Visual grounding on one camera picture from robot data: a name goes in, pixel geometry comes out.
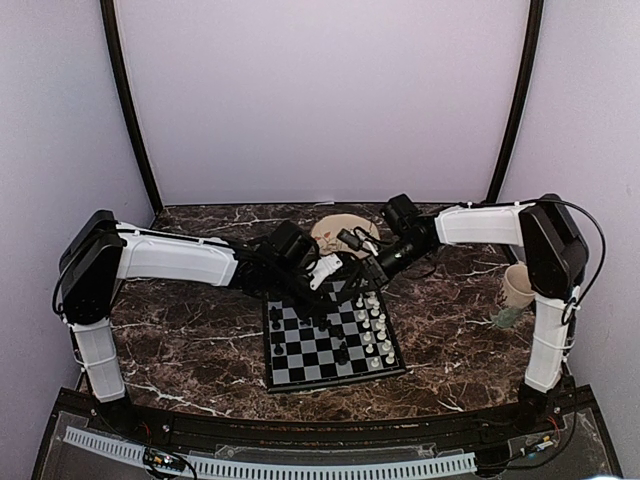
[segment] white plastic cable channel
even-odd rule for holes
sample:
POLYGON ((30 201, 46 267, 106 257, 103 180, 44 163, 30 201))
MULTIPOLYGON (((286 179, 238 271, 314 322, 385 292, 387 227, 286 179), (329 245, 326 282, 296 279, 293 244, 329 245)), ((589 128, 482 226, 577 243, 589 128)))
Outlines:
MULTIPOLYGON (((144 447, 140 445, 74 427, 67 427, 64 441, 122 463, 144 467, 144 447)), ((336 466, 242 463, 198 455, 189 455, 187 460, 195 468, 198 478, 209 480, 423 480, 473 473, 477 470, 473 453, 411 462, 336 466)), ((185 470, 181 476, 192 477, 189 470, 185 470)))

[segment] green object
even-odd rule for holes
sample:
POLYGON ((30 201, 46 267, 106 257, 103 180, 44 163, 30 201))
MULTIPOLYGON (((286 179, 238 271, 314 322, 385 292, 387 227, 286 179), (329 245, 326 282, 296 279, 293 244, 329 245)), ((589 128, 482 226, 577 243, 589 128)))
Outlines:
POLYGON ((508 307, 500 310, 496 315, 490 315, 491 322, 498 328, 511 328, 522 316, 522 308, 508 307))

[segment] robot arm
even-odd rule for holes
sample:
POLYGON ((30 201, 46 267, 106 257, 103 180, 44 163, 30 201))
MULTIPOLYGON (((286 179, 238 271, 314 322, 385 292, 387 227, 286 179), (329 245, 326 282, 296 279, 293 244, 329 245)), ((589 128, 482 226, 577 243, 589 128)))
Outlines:
POLYGON ((421 216, 406 195, 391 199, 382 214, 401 239, 368 257, 371 277, 386 283, 440 245, 493 243, 524 247, 536 292, 536 322, 524 383, 546 393, 558 382, 573 328, 568 309, 578 300, 587 246, 566 207, 548 195, 536 203, 455 206, 421 216))
MULTIPOLYGON (((538 402, 557 383, 573 328, 568 310, 577 301, 588 258, 586 244, 566 208, 546 196, 536 202, 505 206, 461 205, 437 215, 421 215, 406 195, 381 210, 399 240, 376 249, 357 265, 349 285, 379 288, 414 261, 442 245, 499 243, 524 247, 536 292, 536 324, 524 386, 525 402, 538 402)), ((343 231, 354 248, 366 239, 343 231)), ((296 300, 305 315, 327 306, 318 287, 339 268, 336 255, 319 257, 317 244, 290 222, 268 238, 233 242, 194 238, 118 223, 100 211, 78 234, 60 261, 62 303, 54 309, 74 333, 81 359, 101 403, 126 396, 109 313, 119 280, 166 278, 242 289, 248 294, 276 290, 296 300)))

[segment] black metal frame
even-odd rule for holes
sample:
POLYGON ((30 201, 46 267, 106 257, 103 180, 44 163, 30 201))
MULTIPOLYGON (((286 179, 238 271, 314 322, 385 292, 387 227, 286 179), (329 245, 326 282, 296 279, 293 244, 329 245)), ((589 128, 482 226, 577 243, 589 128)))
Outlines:
POLYGON ((487 192, 486 203, 495 203, 502 190, 504 179, 509 169, 511 154, 516 143, 518 130, 520 129, 520 120, 524 112, 524 105, 527 100, 527 92, 529 91, 529 83, 531 82, 531 73, 533 72, 533 61, 536 56, 536 48, 538 46, 538 36, 540 35, 540 26, 542 24, 542 7, 544 0, 531 0, 529 4, 529 20, 527 21, 527 32, 524 38, 524 46, 522 48, 522 58, 520 60, 520 69, 518 71, 518 80, 513 93, 513 101, 511 102, 511 111, 507 120, 507 128, 502 139, 502 146, 498 154, 493 178, 487 192))
MULTIPOLYGON (((138 117, 133 105, 133 98, 131 96, 131 89, 129 87, 129 80, 127 78, 124 57, 122 54, 120 34, 118 33, 118 22, 116 19, 114 0, 100 0, 100 4, 102 6, 104 32, 107 38, 107 45, 109 47, 109 56, 111 57, 111 67, 113 69, 113 76, 118 88, 122 113, 127 124, 127 130, 129 131, 129 137, 136 156, 138 168, 140 169, 140 174, 142 175, 142 180, 147 190, 147 196, 149 197, 149 201, 151 202, 155 214, 158 215, 163 209, 162 199, 160 198, 158 186, 153 176, 149 157, 140 133, 138 117)), ((498 200, 500 190, 502 189, 502 185, 509 168, 511 154, 513 153, 518 129, 520 128, 520 120, 522 119, 527 91, 529 90, 529 83, 531 81, 533 61, 536 54, 536 47, 538 45, 540 25, 542 23, 543 4, 544 0, 531 0, 529 5, 529 19, 525 33, 520 69, 518 71, 518 79, 516 81, 513 101, 511 103, 511 110, 509 112, 502 146, 500 148, 500 153, 498 154, 491 184, 489 185, 489 190, 485 199, 485 202, 487 203, 493 203, 498 200)), ((505 251, 505 254, 511 262, 515 262, 515 255, 513 255, 510 249, 505 251)))
POLYGON ((109 49, 109 57, 111 58, 111 68, 113 70, 113 78, 118 89, 118 97, 120 97, 120 107, 122 115, 127 124, 129 139, 133 153, 138 163, 138 169, 147 191, 147 197, 151 202, 151 207, 156 215, 164 208, 158 185, 153 177, 149 156, 144 146, 142 133, 140 132, 140 124, 133 105, 133 97, 131 96, 131 88, 129 87, 129 79, 127 78, 127 70, 125 68, 124 57, 122 55, 122 44, 120 43, 120 34, 118 33, 118 21, 116 18, 116 10, 113 0, 100 0, 102 8, 102 22, 104 24, 104 33, 107 38, 107 47, 109 49))
MULTIPOLYGON (((591 387, 586 385, 578 388, 577 399, 572 397, 572 393, 571 389, 562 393, 555 405, 563 412, 570 412, 574 405, 578 411, 591 409, 611 470, 622 477, 620 463, 591 387)), ((89 419, 90 428, 112 433, 100 417, 94 414, 94 409, 91 396, 64 388, 60 390, 40 444, 32 480, 39 479, 42 474, 59 412, 84 416, 89 419)), ((483 456, 505 450, 509 439, 522 435, 513 427, 493 426, 484 421, 513 416, 517 404, 404 420, 317 423, 237 420, 150 407, 137 406, 136 409, 149 428, 156 432, 153 436, 154 446, 166 447, 182 454, 188 454, 191 450, 215 452, 219 445, 285 450, 344 450, 435 443, 439 451, 462 448, 466 452, 476 452, 478 459, 485 461, 483 456)), ((549 424, 546 421, 534 428, 534 432, 548 430, 549 424)))

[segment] small white object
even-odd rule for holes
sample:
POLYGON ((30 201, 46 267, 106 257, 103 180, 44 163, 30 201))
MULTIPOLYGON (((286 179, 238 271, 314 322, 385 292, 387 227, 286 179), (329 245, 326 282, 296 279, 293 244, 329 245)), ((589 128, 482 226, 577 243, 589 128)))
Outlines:
POLYGON ((321 257, 316 263, 315 268, 311 272, 313 280, 311 280, 311 290, 317 290, 320 284, 332 273, 338 271, 342 267, 342 260, 335 253, 321 257))

